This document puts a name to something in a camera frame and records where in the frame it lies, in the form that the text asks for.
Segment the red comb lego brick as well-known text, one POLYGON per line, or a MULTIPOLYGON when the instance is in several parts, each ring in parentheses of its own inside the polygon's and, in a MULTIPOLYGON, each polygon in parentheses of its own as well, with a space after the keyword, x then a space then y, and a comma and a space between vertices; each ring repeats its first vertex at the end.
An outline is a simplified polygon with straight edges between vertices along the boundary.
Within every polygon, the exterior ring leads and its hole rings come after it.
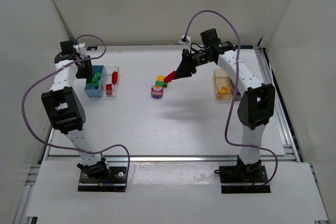
POLYGON ((116 84, 118 82, 118 72, 114 71, 111 75, 111 82, 112 84, 116 84))

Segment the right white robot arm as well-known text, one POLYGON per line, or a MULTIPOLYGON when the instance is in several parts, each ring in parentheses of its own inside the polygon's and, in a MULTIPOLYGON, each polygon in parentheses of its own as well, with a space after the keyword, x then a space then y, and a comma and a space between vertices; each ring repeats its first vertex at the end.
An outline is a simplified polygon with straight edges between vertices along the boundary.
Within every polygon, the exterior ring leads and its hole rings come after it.
POLYGON ((241 100, 237 109, 243 125, 242 143, 237 157, 234 175, 241 180, 255 176, 261 169, 260 146, 266 125, 274 114, 275 88, 264 84, 240 60, 239 56, 228 57, 228 51, 240 52, 231 42, 222 42, 216 29, 200 34, 203 48, 191 53, 182 51, 182 61, 174 78, 188 78, 196 73, 198 66, 214 62, 234 81, 235 92, 241 100))

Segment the yellow rounded lego brick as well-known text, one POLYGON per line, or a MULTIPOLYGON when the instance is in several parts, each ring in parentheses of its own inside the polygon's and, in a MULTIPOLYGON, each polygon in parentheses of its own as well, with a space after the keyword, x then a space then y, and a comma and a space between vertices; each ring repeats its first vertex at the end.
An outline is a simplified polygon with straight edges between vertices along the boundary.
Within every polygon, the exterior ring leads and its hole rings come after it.
POLYGON ((159 82, 164 82, 165 76, 157 76, 156 80, 159 82))

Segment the small red lego brick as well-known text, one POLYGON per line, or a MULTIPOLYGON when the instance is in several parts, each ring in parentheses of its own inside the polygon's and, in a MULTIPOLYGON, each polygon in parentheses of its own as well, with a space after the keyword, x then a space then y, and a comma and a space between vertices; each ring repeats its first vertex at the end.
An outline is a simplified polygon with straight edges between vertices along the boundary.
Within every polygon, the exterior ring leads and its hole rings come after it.
POLYGON ((106 84, 106 96, 113 95, 113 85, 111 83, 106 84))

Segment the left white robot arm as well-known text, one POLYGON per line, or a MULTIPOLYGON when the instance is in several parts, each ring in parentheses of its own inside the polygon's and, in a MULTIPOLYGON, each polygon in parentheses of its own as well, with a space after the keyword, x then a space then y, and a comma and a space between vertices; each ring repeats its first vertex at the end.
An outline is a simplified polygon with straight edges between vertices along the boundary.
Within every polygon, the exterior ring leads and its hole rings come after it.
POLYGON ((106 159, 101 153, 92 153, 92 142, 85 129, 86 113, 73 88, 76 79, 85 79, 96 84, 90 56, 85 45, 67 40, 60 43, 61 52, 55 57, 58 73, 48 92, 41 100, 52 127, 64 134, 79 150, 82 162, 79 169, 90 179, 103 182, 110 177, 106 159))

